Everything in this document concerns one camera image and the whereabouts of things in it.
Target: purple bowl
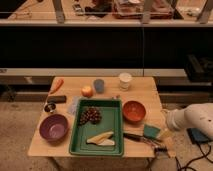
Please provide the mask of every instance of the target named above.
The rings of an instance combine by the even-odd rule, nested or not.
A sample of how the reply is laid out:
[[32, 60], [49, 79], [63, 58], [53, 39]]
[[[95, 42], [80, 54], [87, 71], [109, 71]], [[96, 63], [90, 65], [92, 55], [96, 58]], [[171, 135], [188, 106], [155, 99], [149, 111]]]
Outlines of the purple bowl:
[[47, 141], [57, 141], [68, 131], [67, 118], [60, 114], [53, 114], [45, 118], [39, 128], [42, 138]]

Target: sponge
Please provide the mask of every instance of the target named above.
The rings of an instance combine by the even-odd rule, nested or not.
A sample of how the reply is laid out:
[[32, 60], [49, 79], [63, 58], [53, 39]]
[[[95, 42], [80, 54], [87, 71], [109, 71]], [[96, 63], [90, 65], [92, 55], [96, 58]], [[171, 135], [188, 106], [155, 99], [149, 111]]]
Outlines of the sponge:
[[155, 139], [160, 132], [160, 129], [151, 125], [144, 125], [143, 136]]

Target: small container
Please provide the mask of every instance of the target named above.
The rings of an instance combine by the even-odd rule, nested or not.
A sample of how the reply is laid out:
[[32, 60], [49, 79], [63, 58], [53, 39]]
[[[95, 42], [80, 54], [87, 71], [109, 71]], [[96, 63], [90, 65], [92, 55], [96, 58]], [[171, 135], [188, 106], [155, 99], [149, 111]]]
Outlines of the small container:
[[132, 75], [129, 73], [121, 73], [119, 75], [120, 84], [119, 87], [123, 91], [127, 91], [130, 87], [130, 82], [132, 81]]
[[102, 79], [96, 79], [94, 82], [94, 88], [95, 88], [95, 91], [99, 94], [103, 93], [104, 92], [104, 80]]
[[60, 140], [67, 132], [68, 120], [61, 114], [48, 116], [42, 121], [39, 127], [41, 137], [49, 142]]
[[126, 121], [132, 124], [140, 123], [146, 115], [146, 109], [143, 104], [138, 101], [128, 101], [124, 104], [123, 116]]

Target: cup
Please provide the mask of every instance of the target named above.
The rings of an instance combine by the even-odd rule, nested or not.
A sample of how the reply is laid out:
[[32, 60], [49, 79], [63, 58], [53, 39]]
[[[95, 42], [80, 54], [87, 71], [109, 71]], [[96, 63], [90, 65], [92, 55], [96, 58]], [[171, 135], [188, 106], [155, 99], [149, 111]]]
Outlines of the cup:
[[119, 80], [120, 80], [119, 84], [120, 89], [123, 91], [127, 91], [132, 81], [132, 75], [126, 72], [121, 73], [119, 74]]
[[104, 80], [96, 79], [94, 81], [94, 88], [97, 93], [99, 93], [99, 94], [103, 93], [104, 92]]

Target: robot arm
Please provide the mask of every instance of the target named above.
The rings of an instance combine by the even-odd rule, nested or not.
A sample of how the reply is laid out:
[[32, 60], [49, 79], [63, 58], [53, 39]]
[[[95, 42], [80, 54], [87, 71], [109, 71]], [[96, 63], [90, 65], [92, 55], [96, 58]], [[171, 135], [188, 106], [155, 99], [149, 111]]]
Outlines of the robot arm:
[[166, 124], [171, 131], [197, 128], [213, 140], [213, 103], [192, 104], [168, 113]]

